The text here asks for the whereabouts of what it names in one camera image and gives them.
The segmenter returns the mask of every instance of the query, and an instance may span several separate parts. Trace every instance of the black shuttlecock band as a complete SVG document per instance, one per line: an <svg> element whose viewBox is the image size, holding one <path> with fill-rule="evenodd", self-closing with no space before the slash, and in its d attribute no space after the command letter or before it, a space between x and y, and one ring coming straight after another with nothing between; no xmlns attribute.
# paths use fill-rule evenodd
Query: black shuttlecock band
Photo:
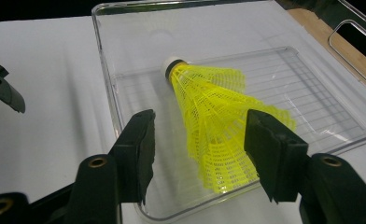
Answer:
<svg viewBox="0 0 366 224"><path fill-rule="evenodd" d="M169 79L169 76L171 75L171 72L172 72L172 69L174 69L174 67L178 64L178 63L186 63L185 61L181 60L181 59L177 59L177 60L174 60L173 62L171 62L168 67L166 68L165 70L165 78L167 80L170 80Z"/></svg>

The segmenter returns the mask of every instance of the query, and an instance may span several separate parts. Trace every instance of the shuttlecock cork base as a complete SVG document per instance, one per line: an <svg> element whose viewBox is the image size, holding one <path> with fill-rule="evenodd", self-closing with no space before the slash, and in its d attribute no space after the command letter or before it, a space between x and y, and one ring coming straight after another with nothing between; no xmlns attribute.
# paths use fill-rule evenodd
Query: shuttlecock cork base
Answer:
<svg viewBox="0 0 366 224"><path fill-rule="evenodd" d="M236 69L190 65L171 57L162 73L173 86L189 156L199 164L204 187L227 192L258 180L244 151L246 113L257 109L294 129L289 112L244 95L245 76Z"/></svg>

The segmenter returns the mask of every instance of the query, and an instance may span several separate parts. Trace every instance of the plastic shuttlecock skirt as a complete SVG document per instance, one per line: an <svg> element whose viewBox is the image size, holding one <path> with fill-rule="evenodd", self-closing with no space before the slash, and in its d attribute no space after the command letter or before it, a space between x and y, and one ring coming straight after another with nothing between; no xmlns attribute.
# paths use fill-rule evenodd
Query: plastic shuttlecock skirt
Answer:
<svg viewBox="0 0 366 224"><path fill-rule="evenodd" d="M181 64L169 79L185 123L189 155L199 164L204 186L214 192L258 179L244 151L248 109L269 113L290 129L295 127L287 110L242 94L245 77L238 70Z"/></svg>

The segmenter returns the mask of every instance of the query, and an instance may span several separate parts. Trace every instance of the transparent container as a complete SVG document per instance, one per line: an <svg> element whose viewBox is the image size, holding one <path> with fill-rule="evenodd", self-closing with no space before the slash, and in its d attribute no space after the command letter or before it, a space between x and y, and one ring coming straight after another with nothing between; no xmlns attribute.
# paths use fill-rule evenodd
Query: transparent container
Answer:
<svg viewBox="0 0 366 224"><path fill-rule="evenodd" d="M260 185L223 194L203 187L160 71L170 56L240 69L245 94L290 111L309 154L366 144L365 88L276 2L236 2L130 2L92 11L116 136L133 114L156 113L154 177L146 204L136 206L149 222L172 222Z"/></svg>

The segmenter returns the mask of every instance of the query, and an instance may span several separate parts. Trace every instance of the wooden surface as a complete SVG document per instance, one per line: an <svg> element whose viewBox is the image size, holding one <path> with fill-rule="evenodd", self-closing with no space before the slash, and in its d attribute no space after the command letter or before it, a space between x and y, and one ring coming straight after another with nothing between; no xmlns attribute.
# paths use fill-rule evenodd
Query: wooden surface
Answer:
<svg viewBox="0 0 366 224"><path fill-rule="evenodd" d="M328 38L333 30L324 21L320 20L314 12L302 8L289 10L289 14L301 24L305 30L314 37L328 52L330 52L346 69L348 69L364 86L366 80L355 71L340 55L330 46ZM349 42L340 35L332 36L332 44L340 51L364 76L366 76L366 56L355 49Z"/></svg>

